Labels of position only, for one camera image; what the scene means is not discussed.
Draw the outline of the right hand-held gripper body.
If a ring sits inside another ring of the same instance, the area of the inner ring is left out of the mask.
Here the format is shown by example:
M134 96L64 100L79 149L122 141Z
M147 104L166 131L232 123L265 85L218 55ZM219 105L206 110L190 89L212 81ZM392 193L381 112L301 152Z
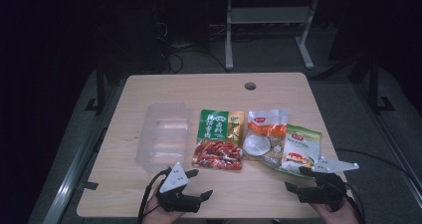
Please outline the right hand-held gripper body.
M324 204L329 207L329 211L337 211L346 195L345 184L338 174L358 168L355 162L321 157L312 167L316 187L298 188L299 200L302 203Z

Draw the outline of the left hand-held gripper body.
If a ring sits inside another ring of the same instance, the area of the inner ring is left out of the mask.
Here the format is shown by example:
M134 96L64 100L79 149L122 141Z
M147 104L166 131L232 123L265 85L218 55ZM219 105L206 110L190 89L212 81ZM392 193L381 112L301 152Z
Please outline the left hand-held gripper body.
M155 194L159 205L167 212L192 212L196 213L202 200L200 197L189 196L183 193L189 179L182 165L177 162L159 184Z

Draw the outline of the green and white packet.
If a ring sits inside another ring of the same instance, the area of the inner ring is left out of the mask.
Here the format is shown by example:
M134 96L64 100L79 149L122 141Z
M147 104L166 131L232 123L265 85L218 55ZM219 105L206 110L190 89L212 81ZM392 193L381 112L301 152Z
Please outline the green and white packet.
M321 132L288 124L281 169L301 176L301 167L312 168L320 158L321 136Z

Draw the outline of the green and red seasoning packet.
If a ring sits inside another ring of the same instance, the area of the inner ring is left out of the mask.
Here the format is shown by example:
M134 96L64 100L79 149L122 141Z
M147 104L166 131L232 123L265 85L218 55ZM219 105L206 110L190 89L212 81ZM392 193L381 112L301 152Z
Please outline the green and red seasoning packet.
M202 110L192 165L239 171L243 168L243 112Z

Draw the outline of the clear plastic container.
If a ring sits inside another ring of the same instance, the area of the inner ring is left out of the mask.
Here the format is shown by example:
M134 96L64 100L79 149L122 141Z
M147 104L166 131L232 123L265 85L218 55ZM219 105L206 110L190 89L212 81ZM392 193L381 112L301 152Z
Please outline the clear plastic container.
M185 159L189 111L185 103L153 103L148 106L140 131L135 161L156 173Z

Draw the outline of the orange and white packet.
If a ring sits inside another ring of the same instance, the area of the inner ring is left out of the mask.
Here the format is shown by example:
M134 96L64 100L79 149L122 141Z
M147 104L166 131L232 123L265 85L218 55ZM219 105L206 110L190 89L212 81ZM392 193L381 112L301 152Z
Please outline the orange and white packet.
M289 111L284 109L249 111L243 154L280 169L285 146Z

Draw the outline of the person's right hand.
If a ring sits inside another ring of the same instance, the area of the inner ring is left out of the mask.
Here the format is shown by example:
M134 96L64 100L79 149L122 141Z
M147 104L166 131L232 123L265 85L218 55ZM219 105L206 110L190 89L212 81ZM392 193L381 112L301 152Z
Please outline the person's right hand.
M342 200L341 208L329 212L323 204L312 204L324 224L359 224L355 210L346 199Z

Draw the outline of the person's left hand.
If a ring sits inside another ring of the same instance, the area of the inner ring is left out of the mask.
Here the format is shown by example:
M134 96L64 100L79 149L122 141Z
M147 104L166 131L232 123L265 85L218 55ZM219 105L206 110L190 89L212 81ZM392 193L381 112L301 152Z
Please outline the person's left hand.
M142 224L173 224L184 212L167 212L158 203L155 195L146 202Z

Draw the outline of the black metal stand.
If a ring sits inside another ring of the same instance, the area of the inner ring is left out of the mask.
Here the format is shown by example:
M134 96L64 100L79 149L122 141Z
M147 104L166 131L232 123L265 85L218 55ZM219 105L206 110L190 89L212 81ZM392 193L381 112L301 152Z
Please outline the black metal stand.
M105 90L105 73L104 66L101 59L96 62L96 84L97 84L97 97L90 99L87 103L85 110L100 114L106 103L106 90Z
M379 66L378 60L375 55L371 56L370 59L370 70L369 70L369 87L368 87L368 103L370 108L376 114L381 112L393 112L394 106L388 99L388 97L380 97L378 95L379 85Z

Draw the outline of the aluminium floor rail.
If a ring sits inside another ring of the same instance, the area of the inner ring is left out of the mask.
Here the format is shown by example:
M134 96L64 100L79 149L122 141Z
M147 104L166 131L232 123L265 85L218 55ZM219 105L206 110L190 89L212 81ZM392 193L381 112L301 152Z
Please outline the aluminium floor rail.
M401 168L402 176L405 179L406 185L412 193L414 199L422 209L422 181L417 177L414 169L411 167L410 162L406 159L398 142L393 137L393 134L388 129L387 124L382 120L381 113L390 111L390 107L384 101L384 106L380 108L373 108L369 102L369 94L367 94L362 85L352 86L359 100L362 102L368 116L374 122L378 132L383 137L388 149L397 165Z
M105 106L98 112L86 109L91 101L97 103L95 96L99 93L97 80L87 81L29 224L61 224L80 182L84 182L84 174L91 172L91 162L96 158L106 135L124 84L125 81L116 85L105 84Z

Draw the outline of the white metal table frame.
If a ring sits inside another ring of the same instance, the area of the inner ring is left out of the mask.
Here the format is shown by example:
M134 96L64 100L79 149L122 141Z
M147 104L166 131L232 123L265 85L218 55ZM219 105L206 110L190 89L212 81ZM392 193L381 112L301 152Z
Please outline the white metal table frame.
M297 48L308 70L315 65L308 51L306 41L317 10L318 0L312 0L309 6L298 7L247 7L232 6L232 0L227 0L226 38L225 38L225 68L234 69L232 26L245 24L302 24L302 33L295 37Z

